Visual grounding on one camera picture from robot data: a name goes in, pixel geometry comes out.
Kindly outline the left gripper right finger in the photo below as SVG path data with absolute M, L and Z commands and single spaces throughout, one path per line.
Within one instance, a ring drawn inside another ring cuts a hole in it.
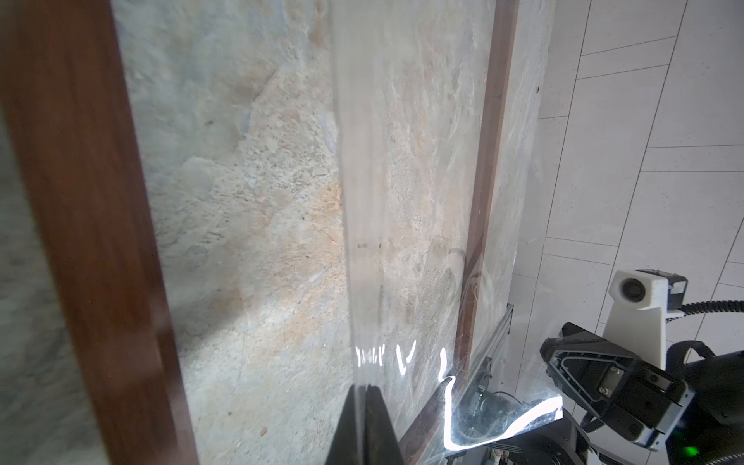
M 368 386 L 364 404 L 364 463 L 368 465 L 403 465 L 401 449 L 389 418 L 383 393 Z

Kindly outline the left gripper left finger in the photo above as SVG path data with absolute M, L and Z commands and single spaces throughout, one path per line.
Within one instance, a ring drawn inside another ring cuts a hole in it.
M 365 463 L 366 388 L 352 385 L 335 428 L 325 465 Z

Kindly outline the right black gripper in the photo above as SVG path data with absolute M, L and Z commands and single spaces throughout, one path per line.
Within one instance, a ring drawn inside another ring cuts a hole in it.
M 666 445 L 695 393 L 681 378 L 578 325 L 542 343 L 553 383 L 623 439 L 649 451 Z

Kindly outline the brown wooden picture frame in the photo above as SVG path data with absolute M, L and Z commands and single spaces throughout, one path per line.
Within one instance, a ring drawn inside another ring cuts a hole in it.
M 334 1 L 1 5 L 1 460 L 321 464 Z

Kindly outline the clear acrylic sheet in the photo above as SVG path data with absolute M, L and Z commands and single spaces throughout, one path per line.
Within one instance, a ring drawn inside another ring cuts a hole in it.
M 334 1 L 333 93 L 354 383 L 381 389 L 404 464 L 549 422 L 505 352 L 459 405 L 509 290 L 552 1 Z

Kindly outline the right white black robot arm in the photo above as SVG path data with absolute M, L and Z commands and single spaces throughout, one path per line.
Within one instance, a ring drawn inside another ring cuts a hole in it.
M 585 410 L 491 444 L 513 464 L 619 464 L 594 446 L 591 432 L 606 426 L 672 464 L 743 461 L 743 354 L 715 355 L 701 341 L 672 345 L 666 368 L 578 325 L 563 325 L 544 341 L 546 373 Z

